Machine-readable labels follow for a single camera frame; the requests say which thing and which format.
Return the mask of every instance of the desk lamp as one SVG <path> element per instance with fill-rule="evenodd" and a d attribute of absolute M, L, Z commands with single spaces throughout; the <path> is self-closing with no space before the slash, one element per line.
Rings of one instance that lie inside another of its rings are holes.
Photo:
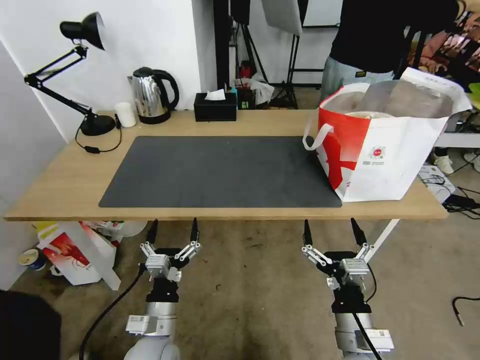
<path fill-rule="evenodd" d="M 28 74 L 24 78 L 27 85 L 82 113 L 85 117 L 80 125 L 80 130 L 87 136 L 97 136 L 108 133 L 116 127 L 115 120 L 110 116 L 97 115 L 92 111 L 91 107 L 67 99 L 59 93 L 45 87 L 44 82 L 87 58 L 88 47 L 82 44 L 82 40 L 86 40 L 96 48 L 105 50 L 101 39 L 103 29 L 104 23 L 98 12 L 91 13 L 83 19 L 82 22 L 63 21 L 60 23 L 60 32 L 67 39 L 70 39 L 71 42 L 75 44 L 75 47 L 65 55 L 60 56 L 57 60 L 52 61 L 36 72 Z M 50 69 L 55 64 L 73 54 L 77 54 L 79 58 L 63 67 Z"/>

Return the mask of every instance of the bag handle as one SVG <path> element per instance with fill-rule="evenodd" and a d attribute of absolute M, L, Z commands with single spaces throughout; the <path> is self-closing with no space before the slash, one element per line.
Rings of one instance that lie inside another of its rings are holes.
<path fill-rule="evenodd" d="M 323 124 L 320 130 L 318 131 L 318 134 L 315 140 L 313 141 L 312 146 L 309 146 L 307 144 L 307 136 L 309 135 L 310 126 L 312 126 L 312 122 L 314 119 L 316 119 L 316 116 L 312 116 L 310 120 L 308 120 L 308 123 L 306 124 L 306 127 L 305 127 L 305 131 L 303 132 L 303 139 L 302 139 L 303 147 L 305 147 L 305 150 L 309 150 L 309 151 L 315 150 L 320 145 L 322 145 L 328 133 L 334 131 L 334 127 L 332 125 L 327 123 Z"/>

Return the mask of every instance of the gray pants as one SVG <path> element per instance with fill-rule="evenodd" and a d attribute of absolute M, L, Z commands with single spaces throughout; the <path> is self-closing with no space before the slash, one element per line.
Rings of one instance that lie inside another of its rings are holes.
<path fill-rule="evenodd" d="M 328 57 L 321 80 L 320 102 L 335 93 L 344 85 L 353 83 L 379 83 L 392 80 L 394 72 L 366 72 L 357 67 L 349 66 Z"/>

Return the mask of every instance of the stainless steel kettle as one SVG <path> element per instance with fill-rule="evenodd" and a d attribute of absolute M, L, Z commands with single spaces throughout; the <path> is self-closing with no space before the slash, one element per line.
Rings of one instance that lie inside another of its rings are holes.
<path fill-rule="evenodd" d="M 179 103 L 179 87 L 168 72 L 141 67 L 128 76 L 133 92 L 138 117 L 144 124 L 160 124 L 168 120 L 171 111 Z M 167 80 L 173 89 L 174 99 L 169 102 L 163 80 Z"/>

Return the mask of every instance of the white cup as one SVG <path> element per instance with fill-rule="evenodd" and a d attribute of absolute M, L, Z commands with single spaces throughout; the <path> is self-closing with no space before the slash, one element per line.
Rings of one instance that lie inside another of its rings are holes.
<path fill-rule="evenodd" d="M 120 124 L 124 128 L 131 128 L 137 123 L 132 105 L 129 102 L 119 102 L 116 104 L 115 112 L 118 115 Z"/>

